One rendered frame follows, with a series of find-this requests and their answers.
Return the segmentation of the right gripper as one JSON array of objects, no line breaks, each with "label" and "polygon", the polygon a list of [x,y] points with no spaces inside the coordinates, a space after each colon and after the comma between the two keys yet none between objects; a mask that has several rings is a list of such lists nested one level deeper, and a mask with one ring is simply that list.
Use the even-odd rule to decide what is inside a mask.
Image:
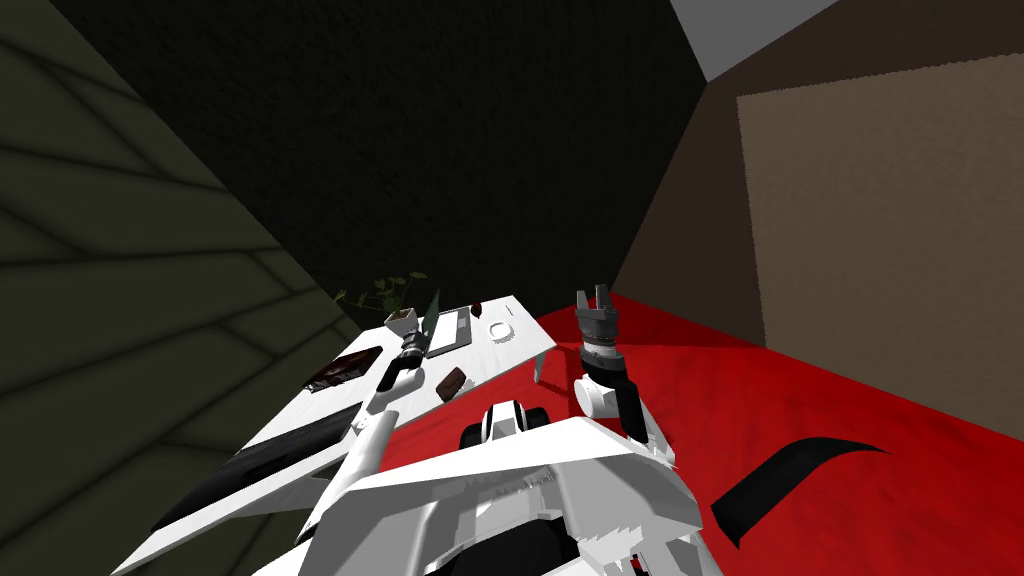
[{"label": "right gripper", "polygon": [[595,307],[590,308],[585,291],[575,292],[575,318],[582,340],[596,346],[613,346],[618,335],[618,312],[612,308],[606,284],[595,286]]}]

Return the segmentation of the white table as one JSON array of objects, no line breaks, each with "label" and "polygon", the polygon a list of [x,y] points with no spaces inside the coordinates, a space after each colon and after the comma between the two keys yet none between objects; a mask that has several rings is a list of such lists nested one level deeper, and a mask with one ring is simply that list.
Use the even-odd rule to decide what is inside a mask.
[{"label": "white table", "polygon": [[[488,337],[488,326],[498,321],[514,329],[507,342],[495,343]],[[466,374],[469,389],[528,363],[538,376],[545,355],[555,345],[513,296],[483,302],[481,317],[471,316],[470,326],[471,344],[424,360],[421,385],[395,385],[395,393],[408,390],[390,404],[398,413],[398,425],[441,406],[434,387],[451,369],[458,367]],[[317,474],[351,449],[355,441],[351,424],[362,418],[401,342],[388,327],[361,332],[342,353],[381,346],[383,352],[366,374],[326,390],[299,390],[213,477],[159,521],[111,576],[124,576],[227,520],[311,507],[326,486]]]}]

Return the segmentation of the grey open laptop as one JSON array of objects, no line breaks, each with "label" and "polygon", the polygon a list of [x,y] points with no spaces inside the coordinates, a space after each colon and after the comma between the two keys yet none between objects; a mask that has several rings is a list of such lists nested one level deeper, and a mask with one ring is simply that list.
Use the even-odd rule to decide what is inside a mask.
[{"label": "grey open laptop", "polygon": [[469,306],[440,312],[440,292],[432,298],[421,322],[426,338],[426,358],[433,358],[472,343]]}]

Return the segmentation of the green plant in white pot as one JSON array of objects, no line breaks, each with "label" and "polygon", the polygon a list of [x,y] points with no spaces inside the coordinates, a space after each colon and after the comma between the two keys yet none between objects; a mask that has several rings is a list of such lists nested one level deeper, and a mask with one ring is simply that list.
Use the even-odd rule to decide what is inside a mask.
[{"label": "green plant in white pot", "polygon": [[410,271],[400,276],[380,277],[372,280],[370,287],[353,295],[345,288],[339,289],[333,301],[341,306],[385,314],[385,322],[406,320],[415,308],[406,305],[410,287],[417,281],[429,278],[425,273]]}]

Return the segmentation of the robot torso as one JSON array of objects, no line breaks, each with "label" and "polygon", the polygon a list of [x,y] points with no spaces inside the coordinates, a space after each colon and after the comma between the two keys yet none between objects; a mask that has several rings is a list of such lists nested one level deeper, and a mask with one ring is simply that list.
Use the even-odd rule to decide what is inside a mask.
[{"label": "robot torso", "polygon": [[723,576],[692,492],[657,451],[585,417],[356,481],[322,516],[295,576],[429,576],[478,557],[498,576],[539,547],[515,529],[565,527],[541,576]]}]

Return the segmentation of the dark red book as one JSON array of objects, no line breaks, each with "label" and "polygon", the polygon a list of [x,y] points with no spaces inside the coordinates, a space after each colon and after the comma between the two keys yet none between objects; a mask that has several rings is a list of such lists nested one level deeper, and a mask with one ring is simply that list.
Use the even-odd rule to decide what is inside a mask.
[{"label": "dark red book", "polygon": [[381,346],[374,346],[339,356],[315,373],[304,388],[316,393],[354,380],[369,371],[382,352]]}]

